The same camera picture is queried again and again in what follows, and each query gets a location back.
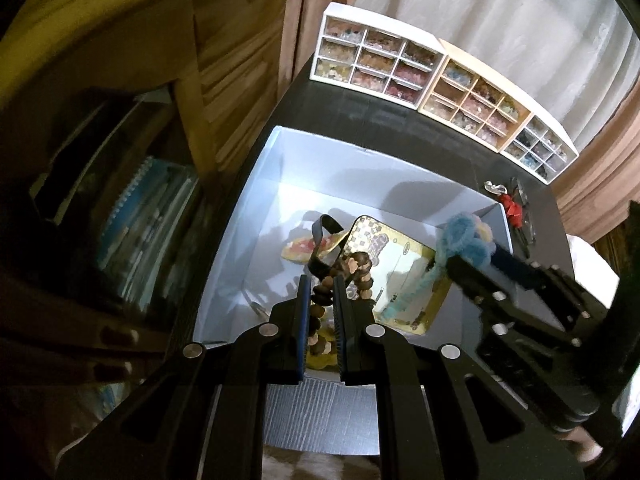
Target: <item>white curtain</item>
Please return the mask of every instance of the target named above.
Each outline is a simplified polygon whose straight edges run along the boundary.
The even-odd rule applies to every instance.
[[[356,0],[466,50],[529,93],[583,149],[640,70],[615,0]]]

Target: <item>checkered floor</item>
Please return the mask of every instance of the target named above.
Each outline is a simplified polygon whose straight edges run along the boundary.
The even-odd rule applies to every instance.
[[[265,446],[262,480],[380,480],[377,459]]]

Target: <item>black table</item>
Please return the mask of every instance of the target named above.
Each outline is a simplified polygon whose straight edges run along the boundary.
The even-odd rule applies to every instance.
[[[254,163],[275,126],[332,137],[402,158],[473,190],[484,182],[508,184],[519,177],[529,197],[537,243],[531,259],[557,264],[573,275],[569,245],[551,190],[505,157],[425,117],[379,98],[310,81],[310,61],[287,90],[262,129],[234,188],[222,207],[190,291],[178,312],[170,351],[191,340],[200,295],[229,217]],[[523,257],[518,244],[514,252]],[[540,299],[519,291],[518,306],[559,326]],[[377,454],[378,427],[374,388],[305,379],[302,386],[270,386],[265,413],[265,443],[336,454]]]

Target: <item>eyeglasses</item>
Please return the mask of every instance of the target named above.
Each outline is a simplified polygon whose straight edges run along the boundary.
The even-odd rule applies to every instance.
[[[531,219],[529,197],[527,197],[520,179],[516,176],[510,180],[510,189],[513,201],[522,206],[522,227],[515,229],[516,238],[524,250],[525,257],[530,258],[529,248],[536,244],[536,231],[533,228],[533,221]]]

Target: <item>white drawer organizer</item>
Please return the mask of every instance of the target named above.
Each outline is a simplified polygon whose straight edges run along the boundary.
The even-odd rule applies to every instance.
[[[329,4],[310,78],[418,110],[546,184],[578,157],[562,125],[499,72],[447,41],[369,10]]]

